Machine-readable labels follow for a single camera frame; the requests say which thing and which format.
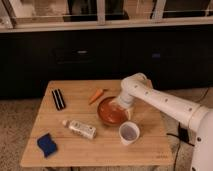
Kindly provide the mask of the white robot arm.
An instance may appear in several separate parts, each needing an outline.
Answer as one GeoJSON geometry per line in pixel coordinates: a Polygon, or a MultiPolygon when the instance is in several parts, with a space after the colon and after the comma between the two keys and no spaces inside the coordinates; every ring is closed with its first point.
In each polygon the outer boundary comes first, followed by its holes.
{"type": "Polygon", "coordinates": [[[213,171],[213,108],[170,95],[147,85],[147,77],[136,73],[121,81],[114,102],[128,109],[138,98],[169,115],[196,133],[191,171],[213,171]]]}

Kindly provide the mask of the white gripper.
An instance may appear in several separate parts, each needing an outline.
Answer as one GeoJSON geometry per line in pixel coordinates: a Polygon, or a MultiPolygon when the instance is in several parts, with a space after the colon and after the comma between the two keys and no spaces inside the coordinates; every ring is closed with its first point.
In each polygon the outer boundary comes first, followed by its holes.
{"type": "Polygon", "coordinates": [[[134,114],[134,97],[127,93],[120,93],[115,99],[114,103],[119,109],[123,110],[130,120],[134,114]]]}

